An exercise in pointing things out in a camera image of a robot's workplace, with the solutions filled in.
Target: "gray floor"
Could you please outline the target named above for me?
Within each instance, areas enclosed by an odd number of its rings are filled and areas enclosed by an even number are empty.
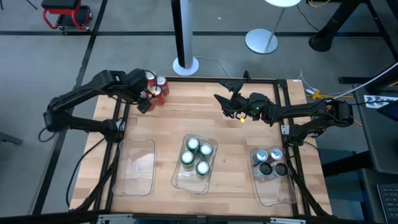
[[[23,0],[3,0],[0,30],[46,30],[41,18],[40,0],[32,1],[36,11]],[[91,7],[94,19],[100,0],[83,0]],[[397,43],[397,22],[386,4],[373,1]],[[338,4],[312,8],[302,1],[300,8],[318,28],[326,23]],[[263,0],[196,0],[193,1],[193,27],[197,31],[249,31],[271,29],[279,9]],[[100,31],[168,31],[173,30],[170,3],[166,0],[120,0],[108,2]],[[287,9],[280,23],[281,32],[313,32],[297,8]],[[341,28],[345,32],[375,32],[377,27],[365,5],[360,6]],[[78,74],[89,37],[0,36],[0,131],[24,140],[22,146],[1,144],[0,216],[31,212],[51,142],[42,144],[37,134],[43,128],[42,113],[49,100],[71,90]],[[277,50],[258,55],[244,44],[244,37],[194,37],[194,54],[221,61],[234,77],[245,70],[258,78],[297,78],[303,71],[305,80],[324,93],[351,88],[340,85],[340,76],[372,77],[393,63],[392,55],[381,38],[339,37],[328,52],[316,52],[308,46],[308,37],[279,37]],[[146,68],[165,76],[176,75],[172,62],[176,57],[172,36],[124,36],[96,38],[83,83],[104,69]],[[212,60],[200,59],[197,77],[225,77]],[[90,118],[96,99],[77,106],[75,116]],[[67,211],[65,191],[73,168],[81,156],[87,134],[69,131],[57,164],[57,170],[44,206],[45,213]],[[317,139],[319,148],[363,152],[367,150],[363,130],[358,125],[330,128]],[[326,180],[329,192],[339,190],[342,179]],[[358,209],[347,212],[351,202],[344,195],[331,194],[333,213],[339,217],[361,219]]]

